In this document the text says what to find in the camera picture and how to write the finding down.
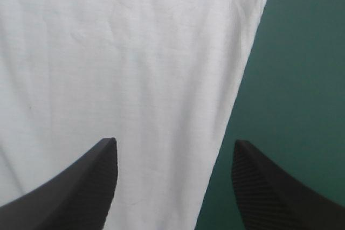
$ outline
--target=cloth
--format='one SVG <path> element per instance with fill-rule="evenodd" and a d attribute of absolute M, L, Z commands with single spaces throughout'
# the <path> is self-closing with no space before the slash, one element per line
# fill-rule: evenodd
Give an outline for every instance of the cloth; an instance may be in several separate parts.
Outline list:
<path fill-rule="evenodd" d="M 103 137 L 105 230 L 192 230 L 266 0 L 0 0 L 0 202 Z"/>

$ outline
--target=black object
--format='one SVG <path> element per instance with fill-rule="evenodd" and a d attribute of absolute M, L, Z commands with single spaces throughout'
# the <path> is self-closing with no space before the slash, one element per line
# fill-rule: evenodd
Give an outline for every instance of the black object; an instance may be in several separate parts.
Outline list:
<path fill-rule="evenodd" d="M 237 140 L 232 182 L 248 230 L 344 230 L 345 208 L 294 179 L 248 141 Z"/>
<path fill-rule="evenodd" d="M 0 207 L 0 229 L 101 230 L 117 178 L 116 139 L 103 138 L 49 182 Z"/>

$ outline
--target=white fabric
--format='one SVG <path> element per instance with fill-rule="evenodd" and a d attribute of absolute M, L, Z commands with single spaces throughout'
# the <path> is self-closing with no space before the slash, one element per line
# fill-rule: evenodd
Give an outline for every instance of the white fabric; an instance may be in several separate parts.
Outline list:
<path fill-rule="evenodd" d="M 102 137 L 106 230 L 192 230 L 266 0 L 0 0 L 0 203 Z"/>

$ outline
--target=white t-shirt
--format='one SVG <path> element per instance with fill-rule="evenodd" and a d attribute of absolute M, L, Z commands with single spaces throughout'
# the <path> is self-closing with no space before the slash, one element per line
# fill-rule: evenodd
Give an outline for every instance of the white t-shirt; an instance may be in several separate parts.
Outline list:
<path fill-rule="evenodd" d="M 192 230 L 266 0 L 0 0 L 0 205 L 103 137 L 105 230 Z"/>

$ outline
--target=green wall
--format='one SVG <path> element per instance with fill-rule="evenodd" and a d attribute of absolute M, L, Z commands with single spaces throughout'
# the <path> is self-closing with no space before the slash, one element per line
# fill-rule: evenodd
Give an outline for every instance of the green wall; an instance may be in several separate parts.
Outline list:
<path fill-rule="evenodd" d="M 268 0 L 196 230 L 242 230 L 235 139 L 345 205 L 345 0 Z"/>

